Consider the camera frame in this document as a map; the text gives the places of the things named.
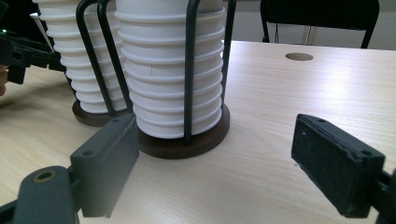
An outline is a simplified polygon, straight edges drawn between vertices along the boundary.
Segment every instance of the light wooden tabletop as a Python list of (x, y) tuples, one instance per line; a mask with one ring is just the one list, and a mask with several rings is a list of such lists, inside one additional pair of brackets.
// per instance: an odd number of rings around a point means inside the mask
[[(312, 61), (287, 59), (291, 52)], [(290, 157), (297, 114), (332, 122), (396, 167), (396, 52), (233, 42), (226, 105), (231, 128), (215, 149), (167, 161), (141, 153), (111, 219), (81, 223), (374, 223), (347, 219)], [(27, 70), (0, 98), (0, 204), (22, 179), (69, 155), (98, 128), (78, 123), (63, 74)]]

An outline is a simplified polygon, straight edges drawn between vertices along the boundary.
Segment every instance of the ribbed white container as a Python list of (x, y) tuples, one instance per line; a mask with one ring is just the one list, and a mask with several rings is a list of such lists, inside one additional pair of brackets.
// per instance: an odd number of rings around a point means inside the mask
[[(186, 11), (189, 0), (117, 0), (121, 53), (137, 125), (146, 134), (184, 134)], [(221, 118), (220, 54), (224, 35), (220, 0), (202, 0), (197, 17), (192, 134)]]
[[(107, 113), (105, 101), (100, 92), (92, 65), (79, 33), (76, 10), (80, 0), (33, 0), (40, 8), (40, 20), (48, 27), (47, 35), (54, 40), (54, 49), (61, 53), (61, 64), (66, 68), (66, 75), (72, 79), (72, 88), (80, 100), (81, 108), (89, 113)], [(116, 4), (110, 1), (107, 6), (107, 19), (116, 47), (120, 52), (121, 39), (118, 36), (120, 21), (114, 17)], [(97, 5), (85, 10), (85, 22), (100, 64), (107, 89), (115, 110), (126, 108), (122, 98), (113, 64), (107, 50), (106, 41), (97, 18)]]

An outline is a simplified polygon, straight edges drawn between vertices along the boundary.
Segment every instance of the black metal rod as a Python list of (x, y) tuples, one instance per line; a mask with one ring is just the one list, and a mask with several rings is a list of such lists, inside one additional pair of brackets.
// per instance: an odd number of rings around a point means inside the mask
[(116, 44), (114, 43), (113, 35), (111, 34), (111, 28), (107, 20), (107, 4), (110, 0), (99, 0), (98, 2), (98, 19), (100, 27), (102, 28), (103, 36), (106, 41), (108, 53), (110, 54), (111, 62), (113, 62), (114, 70), (116, 72), (117, 80), (120, 84), (122, 96), (124, 98), (128, 111), (133, 113), (133, 103), (129, 98), (129, 89), (125, 81), (125, 75), (122, 71), (119, 54), (117, 53)]
[(81, 33), (82, 41), (84, 42), (85, 49), (87, 50), (88, 57), (90, 58), (90, 62), (92, 65), (93, 72), (95, 73), (96, 80), (99, 84), (99, 89), (103, 95), (105, 100), (105, 104), (107, 107), (107, 112), (110, 117), (116, 116), (116, 111), (114, 110), (113, 104), (111, 103), (110, 95), (108, 94), (107, 86), (105, 83), (105, 79), (102, 74), (102, 70), (99, 66), (99, 62), (96, 57), (95, 50), (93, 48), (93, 44), (91, 42), (90, 33), (88, 32), (87, 24), (84, 20), (84, 12), (88, 6), (97, 3), (97, 0), (82, 0), (76, 10), (76, 19), (79, 32)]
[(186, 13), (186, 55), (184, 81), (184, 145), (191, 143), (192, 135), (192, 96), (194, 86), (195, 33), (198, 6), (201, 0), (190, 0)]
[(225, 88), (227, 85), (228, 65), (230, 61), (231, 41), (233, 39), (233, 20), (236, 10), (236, 1), (237, 0), (229, 0), (227, 6), (227, 21), (225, 24), (224, 51), (222, 57), (223, 66), (221, 68), (221, 73), (223, 74), (223, 79), (221, 81), (221, 86), (222, 86), (221, 108), (224, 105)]

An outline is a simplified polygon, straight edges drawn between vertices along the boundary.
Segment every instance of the dark brown wooden disc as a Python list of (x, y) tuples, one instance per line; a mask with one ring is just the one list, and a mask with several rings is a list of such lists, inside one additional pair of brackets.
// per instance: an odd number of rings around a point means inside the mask
[[(109, 120), (114, 119), (108, 114), (91, 114), (84, 111), (79, 105), (79, 101), (75, 101), (73, 103), (73, 113), (75, 114), (75, 117), (79, 122), (92, 127), (102, 127)], [(128, 114), (128, 111), (122, 110), (120, 112), (117, 112), (117, 117), (126, 114)]]
[(184, 139), (161, 139), (149, 136), (139, 130), (140, 151), (161, 159), (185, 159), (198, 156), (216, 147), (230, 129), (230, 111), (226, 105), (222, 109), (219, 123), (204, 133), (192, 137), (191, 144), (184, 145)]

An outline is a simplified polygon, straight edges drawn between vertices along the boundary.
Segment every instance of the black office chair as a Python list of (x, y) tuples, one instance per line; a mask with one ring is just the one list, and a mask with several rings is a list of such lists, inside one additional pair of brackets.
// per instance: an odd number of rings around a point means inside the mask
[(267, 22), (365, 30), (367, 49), (378, 18), (378, 0), (262, 0), (262, 42), (269, 43)]

